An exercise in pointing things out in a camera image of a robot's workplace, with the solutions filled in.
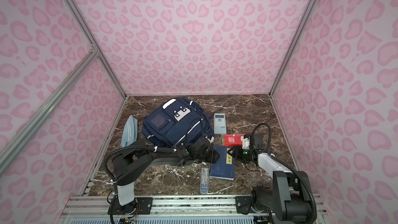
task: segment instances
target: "light blue fabric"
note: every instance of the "light blue fabric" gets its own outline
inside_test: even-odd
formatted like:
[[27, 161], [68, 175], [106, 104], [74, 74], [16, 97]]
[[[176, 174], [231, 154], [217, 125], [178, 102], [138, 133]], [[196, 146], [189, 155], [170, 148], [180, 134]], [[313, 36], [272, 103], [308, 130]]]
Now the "light blue fabric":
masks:
[[137, 140], [138, 120], [130, 115], [122, 134], [122, 147], [131, 145]]

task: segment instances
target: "calculator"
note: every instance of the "calculator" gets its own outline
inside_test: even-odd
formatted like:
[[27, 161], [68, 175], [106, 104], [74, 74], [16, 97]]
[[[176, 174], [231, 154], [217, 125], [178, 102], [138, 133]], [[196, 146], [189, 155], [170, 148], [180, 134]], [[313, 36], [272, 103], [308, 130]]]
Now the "calculator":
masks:
[[214, 114], [214, 134], [226, 134], [225, 113]]

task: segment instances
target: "book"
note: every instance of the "book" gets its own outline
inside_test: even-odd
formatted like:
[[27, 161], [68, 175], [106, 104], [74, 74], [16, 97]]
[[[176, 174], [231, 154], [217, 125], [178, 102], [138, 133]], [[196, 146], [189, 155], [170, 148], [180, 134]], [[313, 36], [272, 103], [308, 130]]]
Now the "book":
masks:
[[231, 148], [227, 146], [215, 145], [213, 147], [220, 155], [216, 163], [210, 165], [210, 177], [234, 180], [235, 176], [235, 160], [228, 155], [227, 151]]
[[236, 146], [242, 145], [244, 134], [225, 134], [222, 135], [222, 145], [224, 146]]

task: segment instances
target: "backpack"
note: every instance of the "backpack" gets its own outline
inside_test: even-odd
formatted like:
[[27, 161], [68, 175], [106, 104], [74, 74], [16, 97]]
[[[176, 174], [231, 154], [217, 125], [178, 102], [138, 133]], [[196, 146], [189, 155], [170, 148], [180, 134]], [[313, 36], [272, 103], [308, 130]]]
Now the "backpack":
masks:
[[[185, 142], [185, 133], [189, 124]], [[196, 102], [186, 98], [168, 100], [145, 117], [142, 134], [159, 147], [187, 145], [202, 136], [210, 142], [214, 140], [209, 117]]]

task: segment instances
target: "pink leopard print wall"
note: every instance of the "pink leopard print wall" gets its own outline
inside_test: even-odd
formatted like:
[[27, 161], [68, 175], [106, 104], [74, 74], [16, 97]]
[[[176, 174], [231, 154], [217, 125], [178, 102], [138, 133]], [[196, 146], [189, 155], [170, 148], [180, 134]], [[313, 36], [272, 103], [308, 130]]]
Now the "pink leopard print wall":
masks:
[[62, 0], [0, 0], [0, 153], [89, 50]]
[[75, 0], [127, 93], [268, 93], [308, 0]]
[[0, 222], [56, 223], [82, 187], [120, 103], [95, 60], [0, 177]]
[[398, 223], [398, 0], [320, 0], [277, 90], [338, 224]]

